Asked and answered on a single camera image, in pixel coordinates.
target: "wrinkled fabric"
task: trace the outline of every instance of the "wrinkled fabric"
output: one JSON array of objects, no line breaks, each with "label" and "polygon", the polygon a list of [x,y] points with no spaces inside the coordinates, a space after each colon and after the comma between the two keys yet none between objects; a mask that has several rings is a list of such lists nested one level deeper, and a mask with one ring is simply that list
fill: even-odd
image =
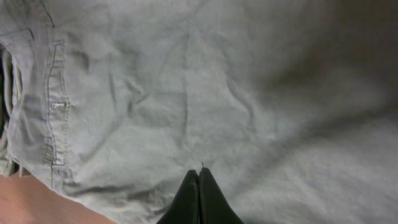
[{"label": "wrinkled fabric", "polygon": [[397,6],[2,0],[7,150],[117,223],[155,223],[201,162],[247,224],[396,223]]}]

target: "wooden surface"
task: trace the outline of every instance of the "wooden surface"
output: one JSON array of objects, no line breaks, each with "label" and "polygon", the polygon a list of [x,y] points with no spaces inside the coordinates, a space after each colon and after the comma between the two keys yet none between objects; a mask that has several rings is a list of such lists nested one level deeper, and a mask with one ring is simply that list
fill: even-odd
[{"label": "wooden surface", "polygon": [[0,224],[113,224],[83,205],[65,199],[33,176],[0,176]]}]

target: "garment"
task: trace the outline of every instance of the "garment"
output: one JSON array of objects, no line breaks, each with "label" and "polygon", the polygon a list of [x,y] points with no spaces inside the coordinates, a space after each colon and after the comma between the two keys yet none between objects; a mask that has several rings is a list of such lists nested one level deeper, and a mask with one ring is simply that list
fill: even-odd
[{"label": "garment", "polygon": [[397,1],[0,1],[8,153],[117,223],[201,162],[244,223],[398,221]]}]

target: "gray fabric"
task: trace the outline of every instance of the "gray fabric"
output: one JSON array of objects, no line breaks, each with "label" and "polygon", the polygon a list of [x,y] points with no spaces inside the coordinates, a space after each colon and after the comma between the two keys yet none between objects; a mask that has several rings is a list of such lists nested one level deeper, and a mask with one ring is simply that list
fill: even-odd
[{"label": "gray fabric", "polygon": [[397,4],[0,1],[8,151],[118,223],[201,161],[247,224],[396,223]]}]

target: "gray cloth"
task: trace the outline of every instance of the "gray cloth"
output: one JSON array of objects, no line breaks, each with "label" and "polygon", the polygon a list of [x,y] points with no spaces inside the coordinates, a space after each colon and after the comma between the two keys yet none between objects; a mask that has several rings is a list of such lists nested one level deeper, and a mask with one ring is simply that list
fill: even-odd
[{"label": "gray cloth", "polygon": [[8,151],[155,223],[209,167],[247,224],[398,222],[398,1],[0,1]]}]

